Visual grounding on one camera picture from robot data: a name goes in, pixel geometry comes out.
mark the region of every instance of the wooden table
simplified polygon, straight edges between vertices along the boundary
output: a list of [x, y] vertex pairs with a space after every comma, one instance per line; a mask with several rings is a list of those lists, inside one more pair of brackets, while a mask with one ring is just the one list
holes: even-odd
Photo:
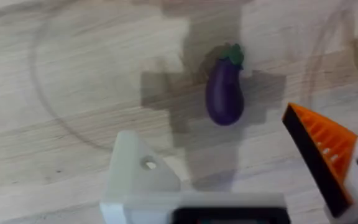
[[[242, 119], [214, 125], [208, 71], [246, 49]], [[136, 130], [184, 188], [283, 192], [327, 223], [281, 123], [289, 101], [358, 133], [358, 0], [0, 0], [0, 223], [103, 223], [116, 134]]]

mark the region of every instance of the purple eggplant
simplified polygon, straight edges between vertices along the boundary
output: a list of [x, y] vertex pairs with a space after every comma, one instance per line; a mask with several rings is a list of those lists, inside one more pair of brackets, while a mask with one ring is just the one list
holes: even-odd
[[218, 125], [227, 126], [239, 120], [244, 110], [239, 74], [244, 55], [238, 44], [223, 52], [209, 74], [206, 84], [206, 108]]

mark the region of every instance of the table surface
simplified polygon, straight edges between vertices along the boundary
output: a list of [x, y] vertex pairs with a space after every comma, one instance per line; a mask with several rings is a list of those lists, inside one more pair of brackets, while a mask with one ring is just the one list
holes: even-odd
[[[246, 52], [246, 107], [211, 122], [204, 84]], [[358, 133], [358, 1], [0, 0], [0, 223], [103, 223], [116, 134], [136, 130], [184, 188], [283, 192], [327, 223], [281, 122], [289, 101]]]

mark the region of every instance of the orange ridged pad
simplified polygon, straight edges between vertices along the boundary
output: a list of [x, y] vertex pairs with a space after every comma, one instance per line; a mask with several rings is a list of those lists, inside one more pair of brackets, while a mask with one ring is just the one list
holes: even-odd
[[336, 180], [343, 184], [357, 135], [302, 106], [290, 103]]

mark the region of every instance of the toy eggplant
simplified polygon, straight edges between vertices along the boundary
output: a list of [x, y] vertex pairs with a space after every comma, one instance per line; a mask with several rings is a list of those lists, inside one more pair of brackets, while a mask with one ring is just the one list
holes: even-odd
[[230, 46], [216, 61], [206, 84], [206, 108], [218, 125], [227, 126], [239, 120], [244, 97], [239, 83], [244, 54], [238, 44]]

